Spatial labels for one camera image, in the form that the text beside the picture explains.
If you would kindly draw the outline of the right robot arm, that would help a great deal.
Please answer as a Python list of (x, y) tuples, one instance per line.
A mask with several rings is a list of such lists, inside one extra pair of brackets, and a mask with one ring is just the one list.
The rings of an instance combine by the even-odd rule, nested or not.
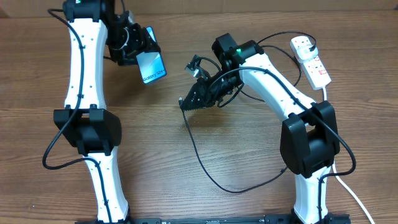
[(216, 38), (212, 51), (219, 62), (210, 75), (195, 55), (185, 69), (196, 79), (182, 111), (223, 107), (233, 89), (250, 86), (282, 124), (280, 154), (295, 175), (296, 199), (290, 223), (331, 223), (326, 207), (326, 182), (340, 151), (335, 111), (327, 101), (317, 103), (296, 89), (272, 64), (255, 41), (237, 44), (230, 34)]

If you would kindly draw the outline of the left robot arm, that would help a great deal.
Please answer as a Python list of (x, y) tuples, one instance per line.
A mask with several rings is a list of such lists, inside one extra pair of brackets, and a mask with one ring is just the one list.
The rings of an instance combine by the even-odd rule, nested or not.
[(161, 49), (151, 27), (131, 11), (115, 11), (114, 1), (65, 1), (61, 21), (71, 42), (70, 81), (64, 106), (53, 112), (58, 135), (87, 164), (95, 190), (96, 223), (132, 223), (118, 169), (120, 119), (104, 97), (104, 61), (137, 65), (146, 84), (166, 76)]

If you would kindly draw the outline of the Samsung Galaxy smartphone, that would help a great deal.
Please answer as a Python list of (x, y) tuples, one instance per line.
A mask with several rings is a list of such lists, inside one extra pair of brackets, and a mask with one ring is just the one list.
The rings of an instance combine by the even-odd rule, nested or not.
[(144, 84), (150, 84), (166, 76), (161, 49), (152, 27), (144, 27), (144, 48), (136, 55), (137, 64)]

